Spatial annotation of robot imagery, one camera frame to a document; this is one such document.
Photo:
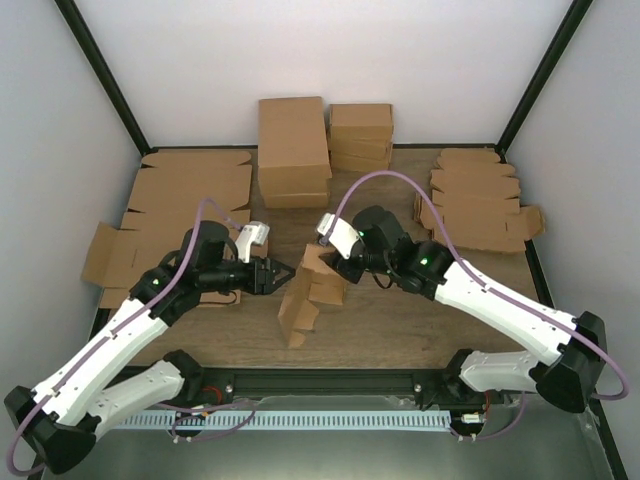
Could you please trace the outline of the small cardboard box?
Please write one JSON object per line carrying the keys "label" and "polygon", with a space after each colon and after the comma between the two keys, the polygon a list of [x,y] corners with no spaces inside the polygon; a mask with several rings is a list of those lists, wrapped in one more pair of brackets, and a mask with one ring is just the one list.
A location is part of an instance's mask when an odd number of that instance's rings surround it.
{"label": "small cardboard box", "polygon": [[333,254],[333,247],[307,244],[295,277],[284,294],[278,320],[289,348],[300,347],[306,333],[314,329],[319,314],[316,304],[342,306],[347,282],[321,258]]}

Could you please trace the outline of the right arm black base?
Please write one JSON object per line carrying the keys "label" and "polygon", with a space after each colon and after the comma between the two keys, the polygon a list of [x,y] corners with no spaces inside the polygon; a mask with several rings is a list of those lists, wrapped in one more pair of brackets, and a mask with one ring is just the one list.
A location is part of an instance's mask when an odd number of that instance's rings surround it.
{"label": "right arm black base", "polygon": [[422,410],[439,408],[480,407],[487,400],[500,400],[501,396],[473,390],[460,378],[461,366],[450,364],[439,369],[417,369],[411,373],[415,404]]}

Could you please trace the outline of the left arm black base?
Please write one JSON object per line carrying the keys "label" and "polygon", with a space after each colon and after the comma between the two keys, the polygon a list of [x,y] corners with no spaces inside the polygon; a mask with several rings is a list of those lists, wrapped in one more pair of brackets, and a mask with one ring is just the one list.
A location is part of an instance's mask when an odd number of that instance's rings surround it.
{"label": "left arm black base", "polygon": [[207,369],[199,384],[194,380],[187,381],[179,394],[167,403],[183,408],[227,404],[233,399],[234,382],[234,375],[227,371]]}

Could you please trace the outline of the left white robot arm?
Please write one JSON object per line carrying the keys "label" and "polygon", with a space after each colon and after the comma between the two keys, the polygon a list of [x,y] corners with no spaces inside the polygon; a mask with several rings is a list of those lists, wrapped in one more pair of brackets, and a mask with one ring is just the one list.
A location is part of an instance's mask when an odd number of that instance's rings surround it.
{"label": "left white robot arm", "polygon": [[15,387],[4,405],[19,438],[54,474],[82,462],[97,441],[126,418],[156,404],[197,403],[204,373],[183,350],[164,355],[142,373],[113,379],[145,346],[164,334],[205,293],[270,295],[292,279],[292,267],[252,254],[268,225],[251,221],[232,238],[226,226],[204,221],[179,249],[146,271],[107,324],[63,367],[32,388]]}

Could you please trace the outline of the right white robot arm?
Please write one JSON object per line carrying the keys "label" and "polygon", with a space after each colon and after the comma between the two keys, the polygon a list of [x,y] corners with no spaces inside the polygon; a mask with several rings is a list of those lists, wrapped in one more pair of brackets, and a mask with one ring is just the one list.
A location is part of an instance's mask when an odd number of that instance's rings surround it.
{"label": "right white robot arm", "polygon": [[603,320],[579,316],[531,300],[456,260],[443,244],[415,241],[393,213],[375,205],[352,222],[327,213],[317,234],[333,247],[323,261],[352,284],[362,275],[385,275],[391,285],[455,308],[519,345],[516,352],[462,349],[444,378],[447,396],[465,403],[487,390],[536,392],[551,405],[583,412],[605,365]]}

